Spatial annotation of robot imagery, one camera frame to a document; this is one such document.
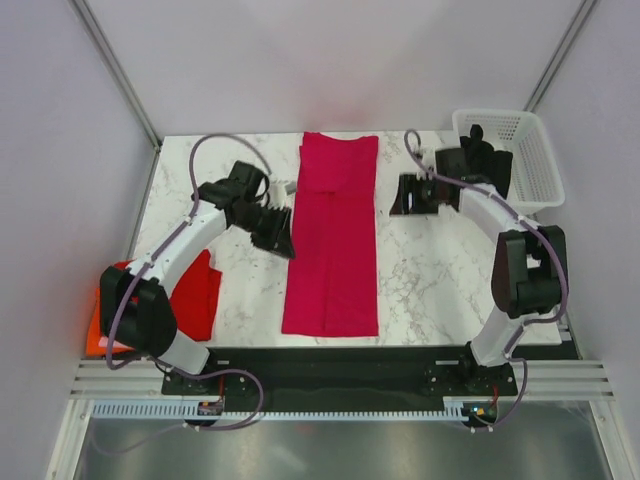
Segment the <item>magenta t shirt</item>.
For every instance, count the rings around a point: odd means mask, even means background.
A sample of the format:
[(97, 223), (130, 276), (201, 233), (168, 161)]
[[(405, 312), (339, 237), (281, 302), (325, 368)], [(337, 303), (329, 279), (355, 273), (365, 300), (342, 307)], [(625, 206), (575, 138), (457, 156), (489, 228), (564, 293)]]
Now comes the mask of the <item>magenta t shirt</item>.
[(307, 132), (293, 212), (295, 257), (281, 331), (312, 337), (379, 333), (375, 184), (379, 139)]

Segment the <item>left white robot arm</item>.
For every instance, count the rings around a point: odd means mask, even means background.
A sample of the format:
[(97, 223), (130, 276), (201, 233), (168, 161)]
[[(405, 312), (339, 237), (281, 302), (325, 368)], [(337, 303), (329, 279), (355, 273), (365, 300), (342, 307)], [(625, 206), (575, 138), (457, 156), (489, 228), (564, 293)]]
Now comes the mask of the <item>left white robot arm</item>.
[(263, 170), (237, 161), (227, 177), (195, 188), (191, 209), (151, 251), (123, 269), (108, 267), (99, 284), (108, 367), (119, 369), (113, 347), (120, 343), (184, 376), (198, 393), (215, 389), (220, 371), (209, 349), (178, 326), (170, 298), (200, 253), (231, 227), (247, 232), (254, 247), (293, 259), (287, 200), (296, 190), (294, 181), (272, 182)]

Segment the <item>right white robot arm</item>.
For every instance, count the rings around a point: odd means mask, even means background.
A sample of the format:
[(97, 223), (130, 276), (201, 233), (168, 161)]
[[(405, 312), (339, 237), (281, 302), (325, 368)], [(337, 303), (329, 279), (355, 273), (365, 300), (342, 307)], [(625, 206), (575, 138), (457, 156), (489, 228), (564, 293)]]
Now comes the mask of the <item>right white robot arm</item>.
[(566, 236), (543, 226), (507, 202), (513, 156), (492, 147), (436, 151), (436, 164), (402, 173), (390, 208), (393, 216), (435, 214), (451, 206), (495, 246), (490, 289), (494, 307), (456, 364), (438, 378), (455, 393), (483, 394), (508, 383), (513, 352), (527, 327), (556, 322), (569, 294)]

